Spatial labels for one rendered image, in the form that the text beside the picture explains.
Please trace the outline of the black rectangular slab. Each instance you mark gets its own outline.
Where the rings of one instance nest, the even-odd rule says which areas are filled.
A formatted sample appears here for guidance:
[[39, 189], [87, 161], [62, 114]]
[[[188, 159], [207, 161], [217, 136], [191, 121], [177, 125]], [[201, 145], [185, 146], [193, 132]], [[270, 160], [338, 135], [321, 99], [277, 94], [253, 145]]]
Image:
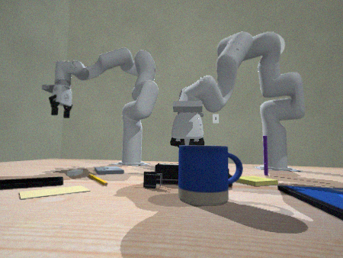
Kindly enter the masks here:
[[63, 185], [63, 176], [0, 180], [0, 189], [19, 189], [19, 188], [30, 188], [30, 187], [52, 186], [52, 185]]

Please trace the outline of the black binder clip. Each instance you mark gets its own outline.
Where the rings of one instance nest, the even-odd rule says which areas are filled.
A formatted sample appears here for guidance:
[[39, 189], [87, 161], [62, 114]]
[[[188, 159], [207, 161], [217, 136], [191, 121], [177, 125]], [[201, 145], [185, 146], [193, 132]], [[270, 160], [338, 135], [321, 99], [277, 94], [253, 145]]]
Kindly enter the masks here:
[[162, 173], [144, 172], [143, 188], [155, 189], [157, 186], [156, 185], [156, 176], [160, 176], [160, 186], [157, 186], [157, 187], [161, 187], [161, 175], [156, 175], [156, 174], [162, 174]]

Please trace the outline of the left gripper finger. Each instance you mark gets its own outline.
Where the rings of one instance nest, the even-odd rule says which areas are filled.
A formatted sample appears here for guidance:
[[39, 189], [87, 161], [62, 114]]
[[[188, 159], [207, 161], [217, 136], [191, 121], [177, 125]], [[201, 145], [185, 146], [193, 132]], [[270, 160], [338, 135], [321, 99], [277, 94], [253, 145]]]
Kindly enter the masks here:
[[185, 145], [184, 139], [180, 139], [180, 140], [181, 140], [181, 142], [180, 142], [180, 141], [176, 141], [176, 139], [172, 137], [172, 139], [171, 139], [171, 141], [170, 141], [170, 144], [171, 144], [172, 146], [176, 146], [176, 147], [178, 147], [178, 148], [179, 148], [180, 145]]
[[201, 138], [199, 141], [194, 141], [194, 139], [190, 139], [189, 145], [203, 145], [204, 146], [204, 139]]

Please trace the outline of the yellow sticky note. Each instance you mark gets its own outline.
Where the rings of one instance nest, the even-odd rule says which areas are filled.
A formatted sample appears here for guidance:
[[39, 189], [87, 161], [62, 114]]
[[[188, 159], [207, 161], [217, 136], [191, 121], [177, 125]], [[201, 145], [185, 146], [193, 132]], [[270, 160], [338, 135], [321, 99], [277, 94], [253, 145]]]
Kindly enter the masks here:
[[237, 182], [249, 184], [249, 185], [278, 185], [278, 180], [267, 179], [257, 176], [241, 176]]

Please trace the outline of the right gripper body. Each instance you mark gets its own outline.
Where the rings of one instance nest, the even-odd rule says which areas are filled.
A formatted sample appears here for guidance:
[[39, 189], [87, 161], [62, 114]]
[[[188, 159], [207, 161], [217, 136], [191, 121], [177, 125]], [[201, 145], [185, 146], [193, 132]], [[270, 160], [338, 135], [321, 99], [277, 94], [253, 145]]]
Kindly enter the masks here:
[[56, 84], [53, 87], [53, 95], [56, 95], [56, 102], [59, 102], [60, 106], [66, 105], [71, 107], [72, 106], [72, 91], [71, 87], [67, 85], [60, 85]]

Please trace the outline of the blue notebook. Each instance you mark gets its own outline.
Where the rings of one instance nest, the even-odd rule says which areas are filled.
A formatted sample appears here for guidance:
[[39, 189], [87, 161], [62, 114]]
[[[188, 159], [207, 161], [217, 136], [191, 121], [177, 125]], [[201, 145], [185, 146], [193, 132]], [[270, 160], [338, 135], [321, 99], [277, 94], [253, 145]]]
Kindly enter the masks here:
[[288, 185], [277, 189], [343, 220], [343, 189]]

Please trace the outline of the yellow pencil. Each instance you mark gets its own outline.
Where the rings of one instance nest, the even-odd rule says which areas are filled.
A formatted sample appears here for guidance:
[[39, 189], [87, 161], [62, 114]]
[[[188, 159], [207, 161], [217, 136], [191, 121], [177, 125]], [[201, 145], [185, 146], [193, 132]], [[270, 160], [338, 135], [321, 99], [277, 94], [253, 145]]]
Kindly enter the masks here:
[[92, 179], [96, 180], [97, 182], [101, 183], [102, 185], [107, 185], [107, 182], [105, 182], [104, 180], [102, 179], [99, 179], [98, 177], [96, 176], [93, 176], [92, 174], [88, 174], [89, 177], [91, 177]]

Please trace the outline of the blue mug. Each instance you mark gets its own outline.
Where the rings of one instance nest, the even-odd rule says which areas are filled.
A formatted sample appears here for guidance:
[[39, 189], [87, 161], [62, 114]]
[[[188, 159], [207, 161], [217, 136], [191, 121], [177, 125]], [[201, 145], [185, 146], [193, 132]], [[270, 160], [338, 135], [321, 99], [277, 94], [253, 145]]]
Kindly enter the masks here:
[[[228, 157], [236, 165], [229, 179]], [[226, 146], [180, 145], [178, 197], [193, 205], [222, 205], [229, 200], [229, 184], [242, 175], [240, 159]]]

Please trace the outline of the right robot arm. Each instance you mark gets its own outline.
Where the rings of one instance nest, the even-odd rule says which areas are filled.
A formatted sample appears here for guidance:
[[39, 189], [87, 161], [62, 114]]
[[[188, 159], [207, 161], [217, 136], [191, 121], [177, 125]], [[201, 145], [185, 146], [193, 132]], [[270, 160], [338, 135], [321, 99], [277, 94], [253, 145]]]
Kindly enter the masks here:
[[151, 115], [156, 99], [159, 94], [158, 86], [154, 81], [155, 63], [153, 58], [145, 50], [136, 53], [133, 62], [130, 51], [123, 47], [103, 53], [98, 61], [86, 68], [77, 60], [57, 61], [55, 72], [55, 85], [67, 85], [71, 87], [71, 75], [80, 80], [93, 79], [107, 69], [120, 66], [130, 74], [138, 76], [132, 91], [133, 102], [124, 105], [123, 116], [123, 146], [121, 165], [142, 165], [142, 124], [140, 119]]

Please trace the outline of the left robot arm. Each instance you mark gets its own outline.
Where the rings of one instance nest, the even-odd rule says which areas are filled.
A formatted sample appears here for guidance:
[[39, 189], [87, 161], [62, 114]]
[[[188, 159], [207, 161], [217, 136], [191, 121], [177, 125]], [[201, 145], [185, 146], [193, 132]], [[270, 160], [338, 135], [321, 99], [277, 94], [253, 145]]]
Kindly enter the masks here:
[[173, 112], [196, 112], [203, 117], [203, 105], [209, 112], [221, 110], [232, 95], [242, 61], [263, 56], [258, 64], [262, 95], [265, 98], [291, 97], [267, 101], [260, 107], [263, 136], [268, 139], [268, 169], [292, 170], [287, 167], [287, 132], [279, 121], [300, 119], [305, 115], [303, 81], [296, 72], [280, 74], [280, 49], [280, 38], [274, 32], [254, 37], [248, 32], [239, 32], [221, 40], [216, 50], [217, 84], [212, 76], [205, 76], [183, 88], [179, 101], [173, 102]]

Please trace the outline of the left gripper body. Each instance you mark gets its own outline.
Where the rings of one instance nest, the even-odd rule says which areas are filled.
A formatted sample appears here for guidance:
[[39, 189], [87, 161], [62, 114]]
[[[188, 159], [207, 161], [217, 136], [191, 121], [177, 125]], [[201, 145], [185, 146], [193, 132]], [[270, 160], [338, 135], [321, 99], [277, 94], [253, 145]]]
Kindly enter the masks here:
[[204, 128], [201, 116], [196, 112], [181, 112], [177, 114], [171, 131], [171, 137], [176, 141], [184, 139], [185, 145], [189, 145], [190, 139], [199, 141], [204, 138]]

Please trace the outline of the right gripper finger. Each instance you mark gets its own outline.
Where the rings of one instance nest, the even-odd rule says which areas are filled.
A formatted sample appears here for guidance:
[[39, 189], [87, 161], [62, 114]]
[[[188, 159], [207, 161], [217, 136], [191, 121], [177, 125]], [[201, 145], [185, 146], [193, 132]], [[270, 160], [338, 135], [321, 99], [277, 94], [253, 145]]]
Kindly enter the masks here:
[[[63, 106], [64, 107], [64, 109], [65, 109], [65, 111], [64, 111], [64, 115], [63, 115], [63, 117], [64, 118], [69, 118], [69, 114], [70, 114], [70, 111], [71, 111], [71, 109], [72, 109], [72, 106], [71, 107], [68, 107], [68, 106]], [[67, 108], [66, 108], [67, 107]]]
[[57, 106], [59, 105], [59, 102], [56, 102], [56, 100], [53, 101], [55, 98], [56, 98], [56, 95], [53, 95], [53, 96], [49, 97], [50, 104], [51, 104], [51, 107], [52, 107], [51, 115], [58, 115], [58, 108], [57, 108]]

